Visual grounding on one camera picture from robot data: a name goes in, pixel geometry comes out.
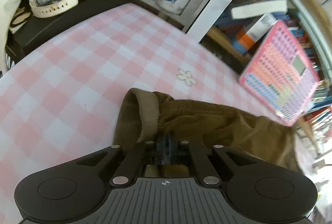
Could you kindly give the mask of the pink checkered tablecloth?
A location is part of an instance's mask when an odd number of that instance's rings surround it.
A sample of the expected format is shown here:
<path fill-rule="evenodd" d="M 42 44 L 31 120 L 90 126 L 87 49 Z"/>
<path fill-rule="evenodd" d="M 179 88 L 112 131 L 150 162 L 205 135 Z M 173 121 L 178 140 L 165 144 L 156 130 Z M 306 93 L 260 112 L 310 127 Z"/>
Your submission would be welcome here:
<path fill-rule="evenodd" d="M 111 186 L 132 88 L 280 123 L 201 44 L 136 5 L 114 8 L 1 78 L 1 223 L 309 223 L 317 188 L 308 177 L 220 144 L 200 144 L 220 186 L 169 178 L 168 164 L 161 178 Z"/>

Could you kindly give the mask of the white leaning book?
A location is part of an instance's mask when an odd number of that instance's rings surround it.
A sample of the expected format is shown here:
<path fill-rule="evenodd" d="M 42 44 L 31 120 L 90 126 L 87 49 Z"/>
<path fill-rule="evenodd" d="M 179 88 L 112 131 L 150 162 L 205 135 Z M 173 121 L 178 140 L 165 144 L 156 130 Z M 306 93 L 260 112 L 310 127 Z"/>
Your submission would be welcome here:
<path fill-rule="evenodd" d="M 287 0 L 270 0 L 234 7 L 231 9 L 231 17 L 233 19 L 247 19 L 262 16 L 265 13 L 286 13 L 287 11 Z"/>

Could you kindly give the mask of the pink learning tablet toy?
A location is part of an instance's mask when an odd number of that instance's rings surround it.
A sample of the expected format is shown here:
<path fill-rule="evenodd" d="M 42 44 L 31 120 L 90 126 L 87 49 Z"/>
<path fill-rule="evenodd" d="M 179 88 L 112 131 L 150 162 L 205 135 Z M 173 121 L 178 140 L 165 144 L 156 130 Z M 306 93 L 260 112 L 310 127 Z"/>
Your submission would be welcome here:
<path fill-rule="evenodd" d="M 278 20 L 240 75 L 239 83 L 284 125 L 292 126 L 307 109 L 319 77 L 298 39 Z"/>

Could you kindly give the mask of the white wristwatch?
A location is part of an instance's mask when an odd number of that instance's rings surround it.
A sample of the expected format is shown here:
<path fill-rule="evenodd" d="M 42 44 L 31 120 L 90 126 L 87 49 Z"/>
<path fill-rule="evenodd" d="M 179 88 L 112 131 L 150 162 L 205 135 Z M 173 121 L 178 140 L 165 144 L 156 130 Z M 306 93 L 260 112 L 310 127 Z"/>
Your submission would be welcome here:
<path fill-rule="evenodd" d="M 29 0 L 33 15 L 42 19 L 67 12 L 78 4 L 78 0 Z"/>

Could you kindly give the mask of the brown corduroy garment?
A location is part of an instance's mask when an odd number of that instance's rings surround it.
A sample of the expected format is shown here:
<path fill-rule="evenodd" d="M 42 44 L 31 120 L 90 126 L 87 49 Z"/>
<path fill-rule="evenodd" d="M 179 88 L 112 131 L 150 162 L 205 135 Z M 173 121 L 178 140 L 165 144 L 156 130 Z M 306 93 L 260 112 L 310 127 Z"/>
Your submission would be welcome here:
<path fill-rule="evenodd" d="M 126 93 L 115 127 L 115 144 L 125 152 L 136 143 L 154 140 L 157 133 L 177 140 L 215 144 L 300 172 L 295 154 L 295 131 L 265 116 L 234 107 L 174 99 L 161 92 L 132 88 Z"/>

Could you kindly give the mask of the orange white box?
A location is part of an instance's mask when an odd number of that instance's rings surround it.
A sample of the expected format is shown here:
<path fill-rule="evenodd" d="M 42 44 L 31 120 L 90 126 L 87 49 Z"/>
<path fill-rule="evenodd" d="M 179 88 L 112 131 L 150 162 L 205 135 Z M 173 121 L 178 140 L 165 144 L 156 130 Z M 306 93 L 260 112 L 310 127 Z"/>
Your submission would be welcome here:
<path fill-rule="evenodd" d="M 277 19 L 271 13 L 265 13 L 260 17 L 251 19 L 236 34 L 233 41 L 233 47 L 240 53 L 246 52 L 252 48 L 272 28 Z"/>

